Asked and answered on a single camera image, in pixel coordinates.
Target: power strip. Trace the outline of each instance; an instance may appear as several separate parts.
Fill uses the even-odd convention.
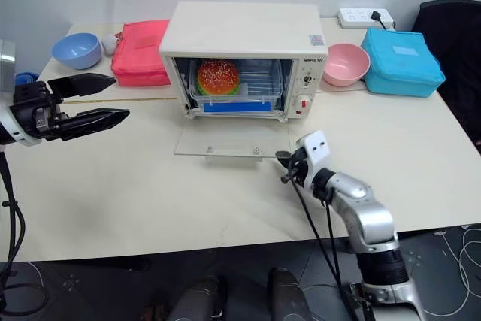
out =
[[[341,8],[337,17],[339,18],[340,26],[344,29],[382,28],[383,26],[378,21],[371,19],[373,11],[381,14],[381,20],[387,29],[392,27],[394,20],[386,9]]]

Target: blue cup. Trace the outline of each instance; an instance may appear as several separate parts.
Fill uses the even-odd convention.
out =
[[[68,35],[55,43],[52,56],[66,67],[86,69],[94,66],[102,55],[98,38],[91,33]]]

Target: gray floor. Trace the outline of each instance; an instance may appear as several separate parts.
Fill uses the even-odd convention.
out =
[[[447,239],[453,250],[461,248],[463,229],[453,228]],[[471,232],[469,240],[481,240],[481,232]],[[425,309],[435,313],[455,310],[466,291],[458,266],[442,237],[431,233],[401,242],[409,271],[413,274]],[[481,249],[473,246],[470,254],[481,261]],[[182,253],[163,253],[136,258],[140,270],[110,265],[82,265],[66,262],[36,262],[50,291],[50,302],[41,313],[17,320],[121,321],[138,320],[143,308],[152,302],[172,302],[193,280],[207,274],[225,275],[229,282],[228,320],[270,319],[266,283],[273,267],[288,268],[305,288],[311,310],[319,320],[348,320],[327,265],[313,241],[230,247]],[[481,294],[481,268],[463,259],[473,292]],[[354,255],[341,253],[343,280],[360,280]],[[18,275],[13,282],[38,282],[36,270],[25,262],[15,264]],[[30,307],[40,301],[35,291],[8,293],[12,310]],[[481,315],[481,299],[470,296],[467,304],[448,320],[475,320]],[[429,320],[439,319],[428,316]]]

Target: oven control knob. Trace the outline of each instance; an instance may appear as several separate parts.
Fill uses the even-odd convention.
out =
[[[296,114],[302,114],[305,113],[309,110],[310,103],[312,101],[310,100],[308,95],[301,94],[295,97],[294,99],[294,109]]]

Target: sticker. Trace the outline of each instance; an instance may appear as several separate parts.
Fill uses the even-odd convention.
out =
[[[313,47],[318,47],[324,45],[324,39],[322,39],[322,35],[309,35],[310,45]]]
[[[396,47],[392,46],[392,49],[396,52],[396,54],[401,54],[403,56],[419,56],[418,52],[414,48],[405,48],[405,47]]]

